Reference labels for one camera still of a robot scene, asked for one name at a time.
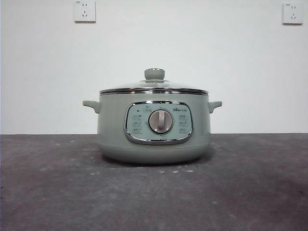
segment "brand logo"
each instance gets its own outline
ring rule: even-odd
[[[174,111],[174,112],[187,112],[187,109],[178,109],[178,108],[176,107],[176,108],[173,108],[173,111]]]

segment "control panel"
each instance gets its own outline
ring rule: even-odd
[[[185,103],[144,101],[131,104],[126,111],[124,132],[135,143],[182,143],[192,131],[192,115]]]

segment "pot base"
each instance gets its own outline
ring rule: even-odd
[[[98,144],[103,155],[118,161],[138,164],[170,164],[192,161],[205,154],[209,143],[189,148],[134,149]]]

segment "pot handle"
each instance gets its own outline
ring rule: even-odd
[[[222,101],[208,102],[208,109],[213,113],[214,109],[222,106]]]
[[[94,109],[94,111],[99,114],[101,111],[101,104],[100,102],[97,101],[93,101],[93,100],[84,100],[82,101],[82,105],[86,106],[86,107],[91,107]]]

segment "glass lid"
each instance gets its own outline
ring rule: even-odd
[[[165,71],[159,68],[146,69],[145,80],[118,86],[114,89],[100,91],[100,94],[129,94],[129,93],[174,93],[174,94],[202,94],[206,90],[196,89],[184,84],[164,80]]]

